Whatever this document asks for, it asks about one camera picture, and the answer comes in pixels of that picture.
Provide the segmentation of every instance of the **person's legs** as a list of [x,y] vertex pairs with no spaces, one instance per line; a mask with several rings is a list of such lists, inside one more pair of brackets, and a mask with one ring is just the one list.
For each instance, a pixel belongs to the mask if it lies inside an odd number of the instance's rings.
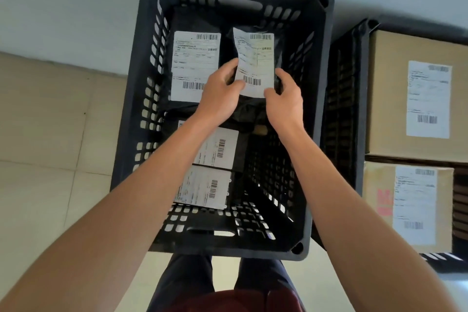
[[173,254],[147,312],[163,311],[174,303],[211,292],[214,292],[211,256]]
[[295,293],[302,310],[304,306],[284,265],[279,260],[242,258],[234,289],[257,290],[267,296],[269,291],[288,288]]

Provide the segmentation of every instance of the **right hand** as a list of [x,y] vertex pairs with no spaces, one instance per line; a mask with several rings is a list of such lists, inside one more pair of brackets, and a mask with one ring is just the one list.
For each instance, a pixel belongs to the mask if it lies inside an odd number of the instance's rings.
[[288,73],[281,68],[276,68],[275,73],[281,79],[283,92],[278,95],[273,88],[267,88],[263,94],[266,98],[268,120],[279,137],[284,138],[288,133],[304,129],[302,96],[301,89]]

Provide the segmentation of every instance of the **paper label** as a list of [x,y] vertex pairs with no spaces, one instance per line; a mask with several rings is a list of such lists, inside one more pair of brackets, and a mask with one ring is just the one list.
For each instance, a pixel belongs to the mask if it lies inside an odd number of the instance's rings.
[[[180,127],[185,121],[179,120]],[[232,169],[239,132],[217,127],[214,133],[203,142],[196,154],[194,164]]]
[[234,28],[234,43],[239,54],[235,79],[242,79],[246,83],[241,95],[264,98],[265,88],[273,88],[275,85],[275,35]]
[[218,69],[220,43],[220,33],[174,33],[171,100],[200,102],[208,77]]
[[175,203],[225,209],[231,172],[191,166],[179,187]]
[[452,66],[409,61],[406,135],[450,137]]
[[393,228],[411,245],[436,244],[437,169],[396,166]]

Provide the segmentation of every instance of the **left hand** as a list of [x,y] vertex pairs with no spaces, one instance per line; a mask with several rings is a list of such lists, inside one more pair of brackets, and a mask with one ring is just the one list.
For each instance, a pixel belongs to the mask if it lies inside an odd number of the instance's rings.
[[243,80],[236,80],[230,85],[226,84],[233,76],[238,61],[234,58],[210,75],[196,109],[195,115],[209,121],[215,127],[232,115],[239,101],[239,93],[245,87]]

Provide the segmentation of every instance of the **floor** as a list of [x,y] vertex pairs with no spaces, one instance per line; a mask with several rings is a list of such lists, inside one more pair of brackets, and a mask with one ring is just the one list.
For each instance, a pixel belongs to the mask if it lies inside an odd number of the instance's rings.
[[[0,298],[110,186],[126,80],[0,54]],[[117,311],[144,312],[170,254],[147,253]],[[238,258],[214,257],[231,289]],[[311,241],[284,262],[308,311],[353,311],[327,254]],[[447,281],[464,311],[468,283]]]

